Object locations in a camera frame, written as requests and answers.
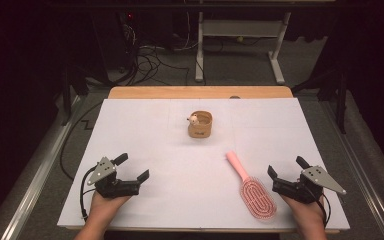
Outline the dark computer case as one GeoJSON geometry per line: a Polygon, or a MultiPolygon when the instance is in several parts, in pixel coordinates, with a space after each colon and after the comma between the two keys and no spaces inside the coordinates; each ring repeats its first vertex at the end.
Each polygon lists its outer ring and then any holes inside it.
{"type": "Polygon", "coordinates": [[[98,45],[107,70],[129,70],[133,65],[133,46],[127,40],[128,29],[116,12],[92,15],[98,45]]]}

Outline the black tripod stand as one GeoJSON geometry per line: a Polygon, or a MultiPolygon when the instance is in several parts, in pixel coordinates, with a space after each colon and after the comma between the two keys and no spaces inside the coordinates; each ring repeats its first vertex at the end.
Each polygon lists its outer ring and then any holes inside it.
{"type": "Polygon", "coordinates": [[[89,92],[84,74],[75,66],[65,64],[62,70],[63,126],[72,115],[71,90],[79,96],[86,96],[89,92]]]}
{"type": "Polygon", "coordinates": [[[344,70],[331,67],[322,73],[312,75],[308,80],[294,86],[293,94],[304,89],[318,88],[317,98],[320,101],[336,101],[335,120],[342,134],[345,130],[345,110],[347,93],[347,76],[344,70]]]}

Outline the yellow bag pouch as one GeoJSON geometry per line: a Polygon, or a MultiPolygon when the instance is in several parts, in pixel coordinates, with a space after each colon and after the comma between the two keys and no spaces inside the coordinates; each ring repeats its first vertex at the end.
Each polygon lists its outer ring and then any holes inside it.
{"type": "Polygon", "coordinates": [[[208,111],[195,111],[189,121],[188,135],[192,138],[208,138],[211,135],[213,117],[208,111]]]}

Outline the aluminium floor rail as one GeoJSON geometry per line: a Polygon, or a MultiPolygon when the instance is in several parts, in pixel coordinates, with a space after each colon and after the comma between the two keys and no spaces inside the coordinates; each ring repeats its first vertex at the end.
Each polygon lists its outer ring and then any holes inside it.
{"type": "Polygon", "coordinates": [[[341,145],[345,151],[347,164],[349,165],[352,175],[359,186],[362,195],[364,196],[371,214],[384,236],[384,203],[381,196],[376,192],[373,184],[371,183],[370,175],[361,165],[357,153],[354,151],[348,140],[348,136],[341,132],[339,125],[336,123],[335,113],[330,103],[321,102],[321,107],[328,116],[330,123],[335,129],[336,135],[340,139],[341,145]]]}
{"type": "Polygon", "coordinates": [[[66,140],[68,132],[74,124],[74,118],[78,116],[84,101],[84,97],[76,96],[70,104],[72,115],[65,124],[60,124],[57,127],[54,136],[51,138],[51,144],[44,150],[40,165],[0,240],[18,239],[40,197],[58,154],[61,152],[63,142],[66,140]]]}

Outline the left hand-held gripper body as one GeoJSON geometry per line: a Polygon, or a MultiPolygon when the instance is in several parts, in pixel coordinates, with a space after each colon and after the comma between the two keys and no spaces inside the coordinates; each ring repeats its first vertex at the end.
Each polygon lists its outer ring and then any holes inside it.
{"type": "Polygon", "coordinates": [[[123,181],[117,178],[117,169],[113,159],[102,157],[89,172],[87,184],[94,185],[95,190],[104,198],[117,198],[139,194],[140,183],[136,180],[123,181]]]}

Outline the person's right hand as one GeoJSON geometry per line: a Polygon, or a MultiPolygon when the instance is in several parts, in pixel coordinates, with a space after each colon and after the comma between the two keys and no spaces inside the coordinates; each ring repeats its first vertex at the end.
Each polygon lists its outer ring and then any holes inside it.
{"type": "Polygon", "coordinates": [[[284,195],[281,198],[291,208],[297,227],[302,233],[324,229],[324,215],[316,203],[303,204],[284,195]]]}

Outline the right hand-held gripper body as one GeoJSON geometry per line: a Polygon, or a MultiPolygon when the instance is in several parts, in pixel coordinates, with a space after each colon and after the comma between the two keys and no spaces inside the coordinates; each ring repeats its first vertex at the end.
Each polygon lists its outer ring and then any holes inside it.
{"type": "Polygon", "coordinates": [[[278,177],[273,181],[272,190],[280,195],[292,198],[300,203],[309,204],[319,200],[324,189],[345,195],[346,190],[322,167],[310,166],[303,169],[296,182],[278,177]]]}

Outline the white metal stand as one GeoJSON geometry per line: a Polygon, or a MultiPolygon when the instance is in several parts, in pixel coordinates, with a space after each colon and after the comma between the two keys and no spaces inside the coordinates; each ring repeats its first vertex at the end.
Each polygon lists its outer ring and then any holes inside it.
{"type": "Polygon", "coordinates": [[[279,85],[285,84],[285,79],[278,61],[278,55],[289,25],[291,13],[284,14],[282,20],[210,20],[205,19],[202,12],[198,17],[198,40],[196,54],[195,81],[204,81],[204,52],[205,37],[251,37],[275,38],[276,45],[267,53],[275,80],[279,85]]]}

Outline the pink hairbrush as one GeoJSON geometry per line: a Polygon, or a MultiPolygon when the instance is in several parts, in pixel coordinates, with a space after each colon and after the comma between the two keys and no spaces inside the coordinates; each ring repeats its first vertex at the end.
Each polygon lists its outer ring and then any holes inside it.
{"type": "Polygon", "coordinates": [[[251,215],[261,220],[273,218],[277,206],[264,185],[246,172],[234,151],[229,151],[226,158],[242,180],[240,196],[251,215]]]}

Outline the person's left hand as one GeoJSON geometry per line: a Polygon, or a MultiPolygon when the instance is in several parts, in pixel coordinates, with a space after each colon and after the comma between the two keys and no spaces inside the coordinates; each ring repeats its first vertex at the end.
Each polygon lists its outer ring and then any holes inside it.
{"type": "Polygon", "coordinates": [[[98,192],[92,197],[87,226],[96,229],[105,229],[112,222],[118,210],[130,199],[130,196],[117,197],[114,199],[104,198],[98,192]]]}

